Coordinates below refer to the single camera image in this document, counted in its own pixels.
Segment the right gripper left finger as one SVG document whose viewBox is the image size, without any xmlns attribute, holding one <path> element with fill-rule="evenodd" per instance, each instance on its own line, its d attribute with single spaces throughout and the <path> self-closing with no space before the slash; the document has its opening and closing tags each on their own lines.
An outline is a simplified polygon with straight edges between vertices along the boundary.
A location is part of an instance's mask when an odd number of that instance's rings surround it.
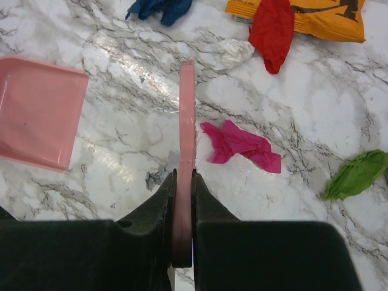
<svg viewBox="0 0 388 291">
<path fill-rule="evenodd" d="M 172 290 L 176 173 L 118 221 L 1 221 L 2 290 Z"/>
</svg>

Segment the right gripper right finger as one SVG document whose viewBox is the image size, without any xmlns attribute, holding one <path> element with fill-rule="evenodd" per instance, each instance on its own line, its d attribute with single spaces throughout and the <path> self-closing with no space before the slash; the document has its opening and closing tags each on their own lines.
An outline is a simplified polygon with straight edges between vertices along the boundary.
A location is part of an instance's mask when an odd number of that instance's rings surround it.
<svg viewBox="0 0 388 291">
<path fill-rule="evenodd" d="M 192 175 L 196 290 L 361 290 L 346 244 L 319 221 L 241 221 Z"/>
</svg>

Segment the grey paper scrap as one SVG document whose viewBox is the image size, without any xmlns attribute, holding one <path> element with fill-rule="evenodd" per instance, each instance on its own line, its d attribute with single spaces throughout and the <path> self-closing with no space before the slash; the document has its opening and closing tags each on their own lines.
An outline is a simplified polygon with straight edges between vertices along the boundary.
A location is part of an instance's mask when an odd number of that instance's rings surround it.
<svg viewBox="0 0 388 291">
<path fill-rule="evenodd" d="M 162 162 L 156 170 L 146 173 L 146 189 L 152 191 L 155 186 L 160 186 L 166 177 L 178 167 L 178 163 L 179 153 L 176 151 L 169 151 L 167 161 Z"/>
</svg>

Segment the magenta paper scrap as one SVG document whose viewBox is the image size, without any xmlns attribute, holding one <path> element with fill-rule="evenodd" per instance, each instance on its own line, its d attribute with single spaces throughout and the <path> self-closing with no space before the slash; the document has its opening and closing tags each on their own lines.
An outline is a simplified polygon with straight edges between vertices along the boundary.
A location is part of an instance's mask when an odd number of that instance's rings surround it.
<svg viewBox="0 0 388 291">
<path fill-rule="evenodd" d="M 272 146 L 265 138 L 240 129 L 230 120 L 221 128 L 209 122 L 201 123 L 200 127 L 213 146 L 208 162 L 225 164 L 235 154 L 240 154 L 269 173 L 281 173 L 281 155 L 272 152 Z"/>
</svg>

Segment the pink hand brush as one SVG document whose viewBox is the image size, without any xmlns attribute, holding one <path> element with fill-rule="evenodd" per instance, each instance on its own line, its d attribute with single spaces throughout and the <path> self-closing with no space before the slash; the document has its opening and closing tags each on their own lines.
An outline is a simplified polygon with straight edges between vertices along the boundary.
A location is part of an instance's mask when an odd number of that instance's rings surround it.
<svg viewBox="0 0 388 291">
<path fill-rule="evenodd" d="M 192 266 L 192 172 L 196 161 L 195 62 L 182 62 L 179 80 L 179 165 L 172 225 L 172 266 Z"/>
</svg>

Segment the green paper scrap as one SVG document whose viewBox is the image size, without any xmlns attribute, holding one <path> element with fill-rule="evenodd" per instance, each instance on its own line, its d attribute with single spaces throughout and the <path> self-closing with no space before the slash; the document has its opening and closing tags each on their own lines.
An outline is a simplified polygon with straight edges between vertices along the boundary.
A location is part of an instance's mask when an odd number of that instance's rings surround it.
<svg viewBox="0 0 388 291">
<path fill-rule="evenodd" d="M 323 200 L 344 201 L 368 189 L 381 175 L 387 181 L 387 152 L 372 150 L 343 165 L 328 182 Z"/>
</svg>

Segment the pink dustpan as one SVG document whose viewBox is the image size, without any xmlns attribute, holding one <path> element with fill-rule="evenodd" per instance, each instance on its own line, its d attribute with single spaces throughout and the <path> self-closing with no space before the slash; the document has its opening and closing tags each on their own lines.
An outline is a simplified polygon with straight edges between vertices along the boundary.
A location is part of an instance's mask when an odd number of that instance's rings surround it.
<svg viewBox="0 0 388 291">
<path fill-rule="evenodd" d="M 88 81 L 81 70 L 1 57 L 1 157 L 67 170 Z"/>
</svg>

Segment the white paper scrap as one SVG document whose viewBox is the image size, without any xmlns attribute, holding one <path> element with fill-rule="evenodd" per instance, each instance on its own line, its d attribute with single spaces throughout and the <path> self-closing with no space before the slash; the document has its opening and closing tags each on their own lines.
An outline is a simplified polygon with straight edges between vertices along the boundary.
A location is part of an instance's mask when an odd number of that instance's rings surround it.
<svg viewBox="0 0 388 291">
<path fill-rule="evenodd" d="M 225 39 L 217 43 L 218 56 L 216 57 L 215 70 L 232 69 L 250 60 L 255 48 L 249 41 Z"/>
</svg>

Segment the red paper scrap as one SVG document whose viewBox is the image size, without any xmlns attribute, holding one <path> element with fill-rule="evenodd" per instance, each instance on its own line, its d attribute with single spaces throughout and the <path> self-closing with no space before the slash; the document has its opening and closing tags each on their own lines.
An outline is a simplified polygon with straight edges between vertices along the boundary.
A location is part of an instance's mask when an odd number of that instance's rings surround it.
<svg viewBox="0 0 388 291">
<path fill-rule="evenodd" d="M 263 57 L 266 70 L 279 73 L 294 36 L 295 15 L 288 0 L 262 0 L 258 6 L 248 41 Z"/>
</svg>

